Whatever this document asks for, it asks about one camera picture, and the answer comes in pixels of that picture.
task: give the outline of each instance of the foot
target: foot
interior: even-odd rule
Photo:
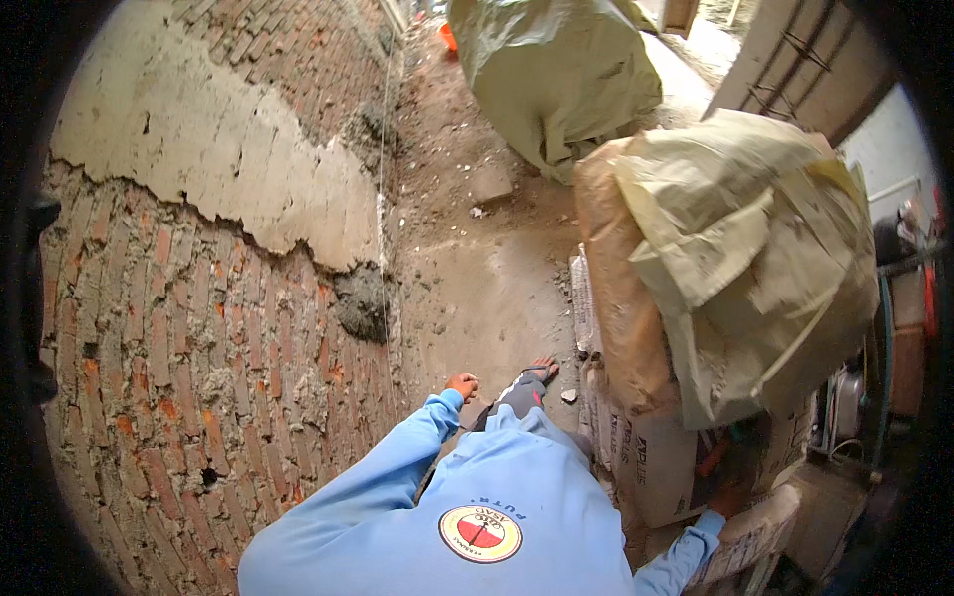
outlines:
[[[541,356],[540,358],[534,359],[533,362],[530,363],[530,366],[534,368],[525,369],[526,372],[539,377],[540,382],[545,385],[560,372],[560,365],[554,363],[553,359],[549,356]]]

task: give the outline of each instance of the hand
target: hand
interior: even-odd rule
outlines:
[[[755,477],[751,479],[727,479],[709,500],[709,508],[727,520],[736,515],[745,508],[752,497],[754,479]]]
[[[444,389],[456,389],[464,396],[464,403],[470,403],[470,398],[477,393],[477,378],[470,373],[459,373],[447,380]]]

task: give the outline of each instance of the orange bucket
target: orange bucket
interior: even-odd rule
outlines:
[[[444,40],[451,51],[457,51],[457,40],[454,39],[454,34],[450,32],[450,23],[444,23],[441,26],[441,39]]]

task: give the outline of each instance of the white wall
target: white wall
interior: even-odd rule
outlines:
[[[852,163],[860,163],[869,197],[913,175],[921,181],[923,206],[930,215],[935,214],[934,184],[937,178],[927,139],[913,104],[900,84],[844,139],[839,149],[844,151],[849,167]],[[893,214],[905,199],[914,195],[915,190],[916,187],[907,186],[870,203],[871,221]]]

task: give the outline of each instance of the gray pants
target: gray pants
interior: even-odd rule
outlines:
[[[520,419],[529,414],[530,409],[533,407],[539,407],[546,411],[543,405],[543,398],[546,395],[547,388],[540,382],[539,375],[533,371],[527,371],[520,375],[513,385],[504,389],[504,392],[500,394],[500,398],[490,408],[481,413],[477,418],[477,422],[474,424],[473,430],[475,432],[486,430],[487,418],[496,416],[502,403],[506,403],[513,408],[514,416]],[[579,433],[568,432],[567,435],[573,439],[573,442],[580,448],[583,455],[587,456],[587,459],[592,457],[592,444],[589,439]]]

